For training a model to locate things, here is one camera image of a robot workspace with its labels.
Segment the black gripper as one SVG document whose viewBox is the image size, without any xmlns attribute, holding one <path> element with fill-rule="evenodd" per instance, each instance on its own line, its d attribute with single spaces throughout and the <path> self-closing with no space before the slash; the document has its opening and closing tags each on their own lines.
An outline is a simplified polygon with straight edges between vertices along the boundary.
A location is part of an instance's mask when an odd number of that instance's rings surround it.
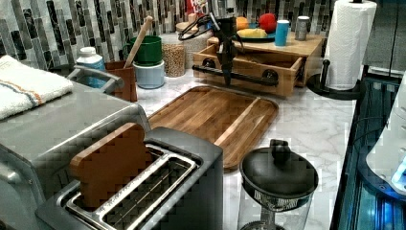
<svg viewBox="0 0 406 230">
<path fill-rule="evenodd" d="M 237 49 L 233 39 L 237 36 L 236 19 L 222 17 L 215 20 L 215 37 L 218 39 L 218 52 L 222 54 L 222 72 L 226 85 L 231 84 L 233 69 L 233 57 L 230 53 L 236 53 Z"/>
</svg>

